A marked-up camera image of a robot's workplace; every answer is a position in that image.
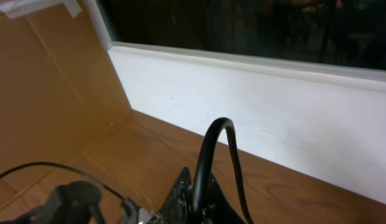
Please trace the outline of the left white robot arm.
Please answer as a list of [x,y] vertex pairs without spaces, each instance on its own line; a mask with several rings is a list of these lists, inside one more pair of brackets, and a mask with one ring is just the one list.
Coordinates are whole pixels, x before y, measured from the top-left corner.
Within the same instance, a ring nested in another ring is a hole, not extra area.
[[[150,224],[154,222],[153,215],[130,198],[124,198],[107,185],[102,187],[121,199],[120,207],[123,216],[119,223]],[[0,224],[88,224],[90,222],[105,224],[105,218],[100,210],[101,199],[102,192],[95,184],[79,180],[57,186],[44,204],[11,220],[1,221]]]

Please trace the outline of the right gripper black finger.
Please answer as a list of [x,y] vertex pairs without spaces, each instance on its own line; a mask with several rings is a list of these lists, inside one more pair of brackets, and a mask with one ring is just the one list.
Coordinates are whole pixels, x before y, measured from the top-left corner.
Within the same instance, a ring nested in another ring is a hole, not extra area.
[[196,220],[191,214],[191,175],[183,168],[167,195],[162,207],[155,213],[155,222],[160,224],[244,224],[243,218],[227,201],[215,177],[209,184],[206,205],[202,209],[202,219]]

